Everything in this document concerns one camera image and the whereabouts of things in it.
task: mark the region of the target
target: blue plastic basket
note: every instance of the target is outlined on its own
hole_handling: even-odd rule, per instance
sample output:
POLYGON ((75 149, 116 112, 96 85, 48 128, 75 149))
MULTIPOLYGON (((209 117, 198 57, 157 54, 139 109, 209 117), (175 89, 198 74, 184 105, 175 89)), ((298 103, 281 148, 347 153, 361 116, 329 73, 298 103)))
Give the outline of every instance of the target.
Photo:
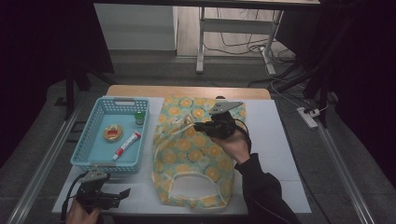
POLYGON ((149 100, 144 98, 101 97, 88 118, 70 162, 84 171, 100 167, 109 174, 131 175, 138 172, 149 126, 149 100), (143 125, 137 125, 134 114, 145 112, 143 125), (123 131, 117 142, 104 138, 104 130, 110 124, 119 124, 123 131), (132 143, 116 161, 117 149, 138 131, 142 137, 132 143))

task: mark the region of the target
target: floor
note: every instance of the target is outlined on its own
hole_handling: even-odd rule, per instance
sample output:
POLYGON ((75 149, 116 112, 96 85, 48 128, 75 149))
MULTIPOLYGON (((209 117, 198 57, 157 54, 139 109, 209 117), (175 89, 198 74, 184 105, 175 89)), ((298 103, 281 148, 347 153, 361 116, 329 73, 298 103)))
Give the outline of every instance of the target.
MULTIPOLYGON (((197 12, 196 8, 188 9, 197 12)), ((179 40, 182 40, 183 35, 187 36, 183 32, 179 33, 179 40)), ((216 38, 216 41, 210 38, 207 40, 207 45, 211 48, 224 48, 221 38, 216 38)), ((178 56, 152 52, 113 52, 111 56, 116 74, 109 76, 120 84, 169 86, 247 87, 253 80, 262 80, 252 84, 251 87, 271 90, 271 83, 274 83, 274 80, 265 75, 262 59, 255 53, 252 53, 251 57, 234 57, 228 54, 217 55, 220 52, 215 54, 207 50, 205 54, 214 54, 207 55, 209 57, 205 59, 205 72, 198 76, 195 74, 195 59, 193 58, 193 51, 196 47, 191 48, 190 52, 187 50, 188 47, 196 45, 186 41, 186 47, 181 47, 180 43, 181 41, 178 45, 180 51, 183 48, 185 51, 179 51, 178 56)), ((279 45, 276 49, 281 51, 283 48, 279 45)), ((290 66, 289 63, 276 64, 276 71, 282 73, 288 66, 290 66)), ((18 206, 25 208, 26 217, 24 222, 22 220, 14 223, 59 223, 60 216, 52 214, 51 209, 71 168, 70 157, 95 100, 106 94, 109 87, 107 83, 95 76, 89 75, 89 78, 92 87, 88 92, 76 89, 78 113, 69 124, 64 121, 65 108, 62 104, 62 99, 65 97, 64 82, 49 88, 46 105, 15 153, 0 170, 0 211, 2 211, 0 223, 6 223, 14 208, 18 206), (68 132, 59 135, 61 130, 67 130, 67 128, 69 128, 68 132), (40 166, 40 162, 55 149, 59 149, 59 154, 53 164, 47 164, 49 172, 45 175, 45 182, 42 185, 36 184, 36 193, 28 195, 32 197, 29 201, 31 203, 18 204, 26 187, 32 183, 32 176, 36 175, 35 171, 40 166)), ((279 116, 283 120, 290 147, 299 167, 300 177, 304 182, 306 197, 312 209, 311 214, 298 214, 298 218, 306 224, 394 223, 396 220, 395 188, 388 182, 364 145, 338 118, 334 111, 336 102, 332 102, 327 108, 328 131, 346 164, 353 184, 359 190, 358 196, 361 196, 373 218, 373 221, 361 220, 355 209, 354 196, 356 195, 348 191, 347 184, 340 177, 338 165, 332 160, 319 129, 308 129, 296 112, 298 106, 308 106, 302 97, 303 89, 304 83, 287 92, 281 94, 273 92, 271 95, 276 101, 279 116)), ((169 223, 178 222, 177 218, 169 221, 169 223)), ((111 224, 114 221, 111 217, 105 216, 105 223, 111 224)), ((138 219, 136 223, 147 222, 138 219)))

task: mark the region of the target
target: small bottle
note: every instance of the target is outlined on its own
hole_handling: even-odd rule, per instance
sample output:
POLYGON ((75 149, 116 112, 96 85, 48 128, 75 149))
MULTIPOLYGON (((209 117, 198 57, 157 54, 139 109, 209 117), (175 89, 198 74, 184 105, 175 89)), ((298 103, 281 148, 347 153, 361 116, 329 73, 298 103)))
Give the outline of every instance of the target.
POLYGON ((144 112, 136 112, 134 114, 135 122, 138 126, 142 126, 145 123, 145 113, 144 112))

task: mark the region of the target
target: sleeve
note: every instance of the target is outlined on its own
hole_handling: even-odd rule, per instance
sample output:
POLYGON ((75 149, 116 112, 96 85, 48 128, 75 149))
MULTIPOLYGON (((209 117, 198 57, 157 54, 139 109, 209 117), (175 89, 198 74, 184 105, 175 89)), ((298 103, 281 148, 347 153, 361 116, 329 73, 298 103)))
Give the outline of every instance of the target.
POLYGON ((235 169, 243 178, 243 194, 247 204, 250 223, 301 223, 282 199, 279 181, 271 174, 265 174, 257 153, 250 159, 236 164, 235 169))

